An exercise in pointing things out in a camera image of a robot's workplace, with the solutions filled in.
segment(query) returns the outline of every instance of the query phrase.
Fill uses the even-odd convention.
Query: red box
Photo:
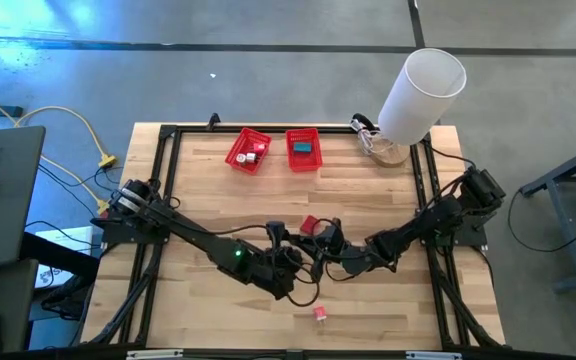
[[[261,166],[261,161],[266,157],[268,154],[268,149],[270,148],[270,140],[271,137],[255,130],[249,128],[241,129],[241,133],[239,133],[239,137],[235,140],[235,143],[230,148],[230,152],[228,156],[226,156],[226,163],[230,164],[233,168],[237,170],[241,170],[245,173],[250,175],[255,175],[257,170],[259,170],[259,166]],[[250,152],[254,152],[255,144],[264,144],[266,145],[266,149],[261,154],[257,154],[257,161],[254,163],[246,163],[246,164],[239,164],[237,162],[237,154],[246,154]]]
[[[312,145],[310,153],[297,153],[293,151],[297,142],[307,142]],[[315,128],[286,131],[286,148],[288,150],[288,165],[292,171],[313,171],[323,164],[321,148],[319,146],[319,132]]]

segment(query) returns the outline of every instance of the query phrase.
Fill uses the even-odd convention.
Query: wooden table
[[[159,123],[137,123],[122,183],[150,176]],[[432,129],[433,146],[460,155],[453,126]],[[380,168],[364,156],[352,135],[320,135],[324,165],[319,171],[293,173],[285,136],[273,134],[270,152],[250,176],[224,163],[236,134],[184,133],[173,195],[184,215],[211,230],[284,221],[291,232],[308,214],[338,217],[347,239],[362,243],[378,230],[409,221],[417,208],[410,159],[398,168]],[[164,159],[168,159],[170,145]],[[420,149],[423,171],[426,160]],[[446,184],[464,170],[459,160],[436,156],[439,179]],[[237,236],[268,247],[263,230]],[[99,267],[82,336],[99,333],[126,296],[134,245],[120,245]],[[497,341],[504,341],[495,294],[486,264],[470,248],[455,250],[461,292],[473,314]],[[335,277],[345,273],[331,264]],[[217,271],[206,256],[173,237],[164,250],[148,338],[149,347],[302,348],[329,350],[439,349],[437,320],[425,251],[415,243],[399,261],[397,273],[379,269],[347,282],[321,281],[315,305],[328,319],[315,322],[312,307],[275,301],[256,287],[244,286]],[[306,302],[313,286],[295,282],[294,298]],[[452,306],[446,307],[457,339]],[[137,304],[132,336],[137,333]]]

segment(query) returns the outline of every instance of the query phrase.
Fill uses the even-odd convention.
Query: yellow cable
[[[77,114],[75,111],[70,110],[68,108],[65,107],[61,107],[61,106],[44,106],[42,108],[39,108],[37,110],[33,110],[31,112],[29,112],[28,114],[22,116],[21,118],[19,118],[19,120],[15,121],[15,127],[19,127],[21,126],[21,122],[26,120],[26,119],[30,119],[33,115],[35,115],[38,112],[41,111],[45,111],[45,110],[61,110],[61,111],[65,111],[69,114],[72,114],[74,117],[76,117],[77,119],[81,120],[84,125],[86,125],[86,127],[88,128],[88,131],[90,132],[90,135],[92,136],[92,139],[95,141],[95,145],[97,145],[97,149],[99,149],[99,153],[101,154],[101,158],[103,159],[104,157],[108,156],[104,150],[101,148],[101,144],[99,144],[99,139],[97,139],[97,135],[95,134],[95,132],[92,130],[92,127],[90,126],[90,123],[88,123],[88,120],[86,120],[83,116]]]
[[[61,107],[61,106],[46,106],[43,108],[39,108],[37,110],[31,111],[28,114],[22,116],[21,118],[19,118],[19,120],[15,121],[15,119],[12,118],[12,116],[10,116],[10,114],[8,114],[4,109],[2,109],[0,107],[0,112],[8,118],[8,120],[10,120],[13,123],[13,127],[20,127],[21,126],[21,122],[25,119],[30,118],[31,116],[35,115],[38,112],[44,111],[44,110],[62,110],[62,111],[66,111],[72,115],[74,115],[75,117],[77,117],[78,119],[80,119],[88,128],[88,131],[90,131],[90,135],[92,135],[93,140],[95,140],[95,144],[97,145],[97,149],[99,149],[99,152],[101,153],[101,158],[102,161],[105,158],[108,158],[108,155],[102,150],[101,145],[99,144],[99,140],[97,139],[97,136],[95,135],[95,132],[92,130],[92,127],[90,126],[90,124],[88,123],[88,121],[81,115],[77,114],[76,112],[65,108],[65,107]],[[66,169],[65,167],[63,167],[62,165],[58,164],[57,162],[48,159],[43,153],[41,154],[41,158],[42,160],[46,161],[47,163],[55,166],[56,168],[60,169],[61,171],[65,172],[66,174],[72,176],[75,180],[77,180],[78,183],[81,183],[81,186],[83,186],[84,189],[86,189],[86,191],[88,191],[88,193],[90,194],[90,196],[92,196],[93,199],[95,199],[95,201],[97,202],[97,206],[99,209],[105,207],[106,202],[99,199],[95,193],[88,187],[88,185],[86,185],[85,183],[82,183],[81,179],[79,178],[79,176],[73,174],[70,170]]]
[[[103,200],[101,200],[100,198],[97,197],[97,195],[95,195],[94,192],[92,192],[92,190],[90,190],[90,188],[88,186],[86,186],[86,184],[84,184],[82,182],[82,180],[79,178],[79,176],[73,174],[72,172],[70,172],[70,170],[66,169],[65,167],[59,165],[58,163],[48,159],[46,157],[46,155],[41,154],[41,159],[44,160],[45,162],[49,163],[50,165],[56,167],[57,169],[65,172],[66,174],[72,176],[75,180],[77,180],[77,183],[81,183],[81,185],[84,187],[84,189],[86,189],[88,191],[88,193],[90,194],[90,196],[92,196],[93,199],[95,199],[95,201],[97,202],[97,204],[103,202]]]

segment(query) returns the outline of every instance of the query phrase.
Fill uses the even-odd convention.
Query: yellow connector
[[[97,214],[101,215],[104,213],[104,211],[108,210],[108,202],[107,201],[103,201],[103,200],[99,200],[97,201]]]
[[[111,167],[117,161],[117,157],[115,155],[102,155],[101,161],[99,162],[100,168],[107,168]]]

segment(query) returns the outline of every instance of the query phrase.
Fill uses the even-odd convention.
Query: blue object
[[[309,153],[312,151],[312,145],[310,143],[295,143],[293,146],[293,151]]]

